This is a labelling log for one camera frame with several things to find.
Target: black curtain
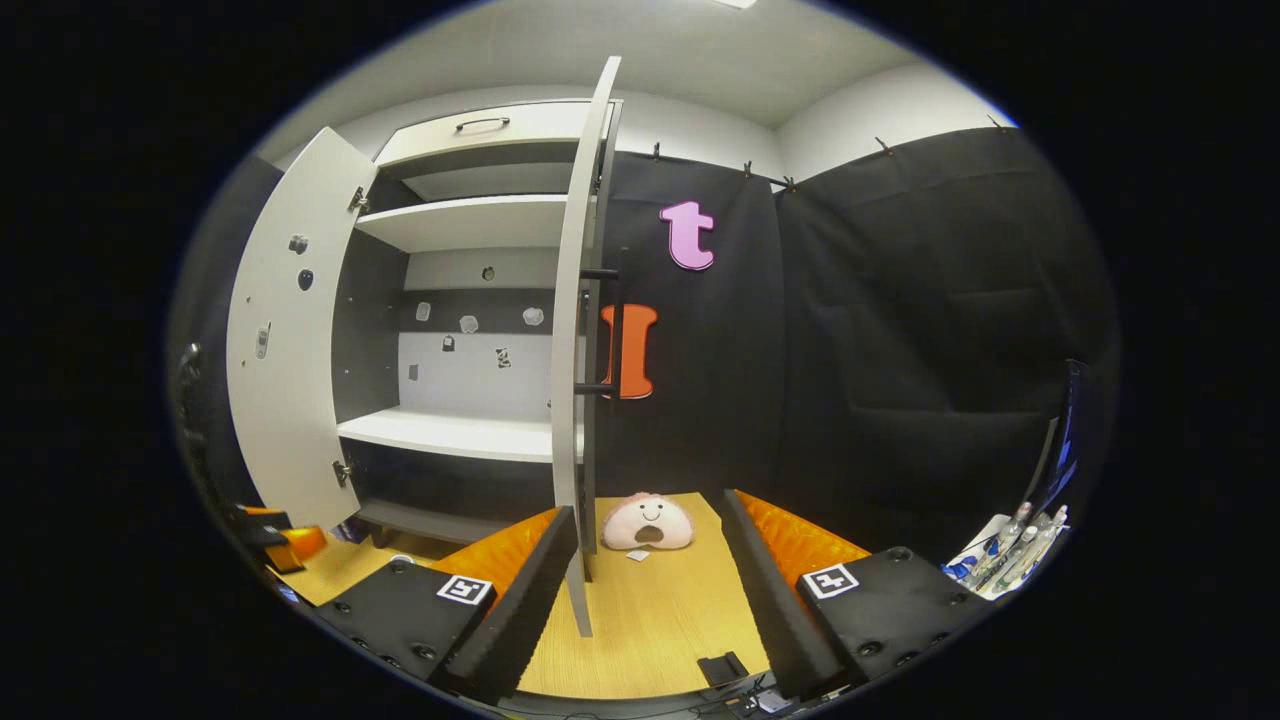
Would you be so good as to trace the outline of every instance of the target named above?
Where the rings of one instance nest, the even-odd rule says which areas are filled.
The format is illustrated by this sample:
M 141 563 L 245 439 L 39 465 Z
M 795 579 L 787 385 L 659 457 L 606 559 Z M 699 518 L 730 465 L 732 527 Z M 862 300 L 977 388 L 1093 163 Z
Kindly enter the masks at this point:
M 774 197 L 786 400 L 774 502 L 933 561 L 1011 512 L 1066 359 L 1110 421 L 1117 323 L 1101 252 L 1015 128 L 940 135 Z
M 596 495 L 768 492 L 783 374 L 782 259 L 769 193 L 767 181 L 727 168 L 616 155 L 603 264 L 616 268 L 618 249 L 628 247 L 625 300 L 658 311 L 645 364 L 654 391 L 599 401 Z M 672 260 L 658 217 L 685 201 L 714 219 L 701 232 L 714 261 L 701 272 Z M 603 304 L 612 304 L 616 288 L 600 284 Z M 602 369 L 607 342 L 604 328 Z

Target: pink letter t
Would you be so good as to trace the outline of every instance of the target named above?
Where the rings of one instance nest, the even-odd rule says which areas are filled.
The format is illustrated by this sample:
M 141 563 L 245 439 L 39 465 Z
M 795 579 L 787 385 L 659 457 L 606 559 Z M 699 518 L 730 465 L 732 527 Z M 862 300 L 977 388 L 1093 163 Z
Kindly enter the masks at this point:
M 671 259 L 677 265 L 689 270 L 705 270 L 712 266 L 716 255 L 698 246 L 698 231 L 709 231 L 716 222 L 698 211 L 698 202 L 690 200 L 672 205 L 658 213 L 658 217 L 671 223 Z

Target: orange foam padding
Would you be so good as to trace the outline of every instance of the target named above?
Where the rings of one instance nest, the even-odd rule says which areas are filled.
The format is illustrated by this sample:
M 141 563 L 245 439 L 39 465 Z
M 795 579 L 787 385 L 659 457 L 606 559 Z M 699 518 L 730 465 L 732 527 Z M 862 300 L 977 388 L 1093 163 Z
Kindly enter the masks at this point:
M 653 395 L 653 383 L 644 375 L 644 347 L 649 338 L 649 325 L 658 322 L 658 311 L 648 305 L 627 302 L 623 313 L 622 400 L 649 397 Z M 604 375 L 604 384 L 609 384 L 613 382 L 613 306 L 600 310 L 600 318 L 609 324 L 609 372 Z
M 492 610 L 502 601 L 502 594 L 507 592 L 520 569 L 525 566 L 525 560 L 529 560 L 529 555 L 538 546 L 538 541 L 543 538 L 543 533 L 550 527 L 558 511 L 558 509 L 552 507 L 547 512 L 539 512 L 521 520 L 506 530 L 498 530 L 443 560 L 433 562 L 431 569 L 493 583 Z
M 769 548 L 773 562 L 786 579 L 787 587 L 796 593 L 801 606 L 804 606 L 804 600 L 796 591 L 796 580 L 800 579 L 800 575 L 870 556 L 870 552 L 845 538 L 835 536 L 799 515 L 787 512 L 777 505 L 739 489 L 733 492 L 746 507 L 746 514 L 751 516 L 755 529 L 764 538 L 764 544 Z
M 262 551 L 266 552 L 266 557 L 275 566 L 276 573 L 297 573 L 306 569 L 302 566 L 302 561 L 293 555 L 293 548 L 287 544 L 264 547 Z
M 280 534 L 289 541 L 289 550 L 293 551 L 293 556 L 298 559 L 298 562 L 311 560 L 315 557 L 315 553 L 329 544 L 329 541 L 324 537 L 324 530 L 316 527 L 291 528 L 280 530 Z

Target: cabinet hinge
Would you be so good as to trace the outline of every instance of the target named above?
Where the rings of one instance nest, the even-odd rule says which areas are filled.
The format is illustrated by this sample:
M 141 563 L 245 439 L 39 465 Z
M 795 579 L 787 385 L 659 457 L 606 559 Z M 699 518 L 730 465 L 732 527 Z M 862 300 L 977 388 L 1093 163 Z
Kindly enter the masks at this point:
M 356 217 L 361 213 L 369 210 L 369 199 L 365 197 L 365 188 L 357 187 L 356 193 L 351 196 L 351 204 L 347 205 L 347 211 L 356 210 Z
M 351 480 L 351 465 L 343 465 L 339 460 L 334 460 L 333 474 L 338 478 L 338 487 L 346 488 Z

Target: smiling plush face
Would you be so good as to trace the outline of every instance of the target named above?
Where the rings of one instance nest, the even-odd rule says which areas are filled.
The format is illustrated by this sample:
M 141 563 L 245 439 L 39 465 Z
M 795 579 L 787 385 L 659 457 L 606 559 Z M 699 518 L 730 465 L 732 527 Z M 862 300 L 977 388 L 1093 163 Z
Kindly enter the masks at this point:
M 694 542 L 694 523 L 669 497 L 637 492 L 609 512 L 602 534 L 604 546 L 613 550 L 643 544 L 677 550 Z

